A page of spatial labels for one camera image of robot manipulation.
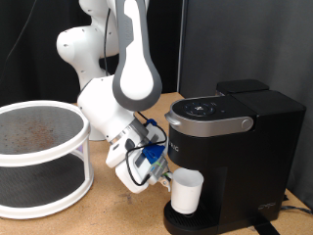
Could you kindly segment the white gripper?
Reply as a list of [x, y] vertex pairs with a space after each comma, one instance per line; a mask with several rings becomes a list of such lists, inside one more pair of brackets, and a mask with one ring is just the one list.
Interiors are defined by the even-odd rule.
[[[142, 183], [145, 176], [150, 172], [151, 166], [143, 154], [132, 153], [128, 160], [123, 161], [115, 168], [115, 173], [132, 193], [139, 194], [149, 185], [157, 183], [157, 179], [151, 176], [144, 185], [139, 186], [139, 183]], [[165, 172], [162, 177], [158, 182], [170, 192], [171, 186], [169, 180], [173, 178], [173, 173], [171, 171]]]

